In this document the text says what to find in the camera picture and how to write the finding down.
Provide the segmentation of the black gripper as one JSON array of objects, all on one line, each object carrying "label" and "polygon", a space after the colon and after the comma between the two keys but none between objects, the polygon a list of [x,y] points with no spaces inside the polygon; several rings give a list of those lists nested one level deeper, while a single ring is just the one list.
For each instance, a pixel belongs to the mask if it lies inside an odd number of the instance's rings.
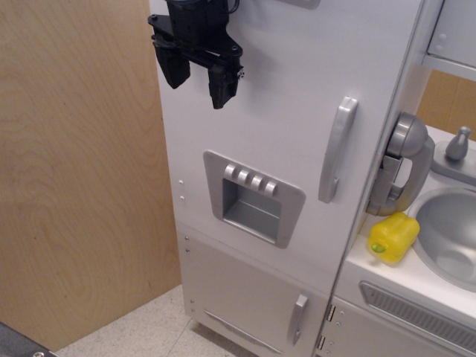
[{"label": "black gripper", "polygon": [[[152,14],[152,43],[165,80],[177,89],[190,77],[190,63],[216,58],[238,61],[242,48],[227,32],[229,16],[239,1],[167,1],[167,15]],[[215,64],[208,69],[209,92],[214,109],[222,109],[236,95],[243,67]]]}]

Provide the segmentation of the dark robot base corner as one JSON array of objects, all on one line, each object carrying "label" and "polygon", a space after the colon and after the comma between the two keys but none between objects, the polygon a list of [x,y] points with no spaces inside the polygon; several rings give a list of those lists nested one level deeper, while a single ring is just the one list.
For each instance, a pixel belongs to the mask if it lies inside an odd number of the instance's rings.
[{"label": "dark robot base corner", "polygon": [[8,325],[1,323],[1,356],[57,357],[48,348],[36,343]]}]

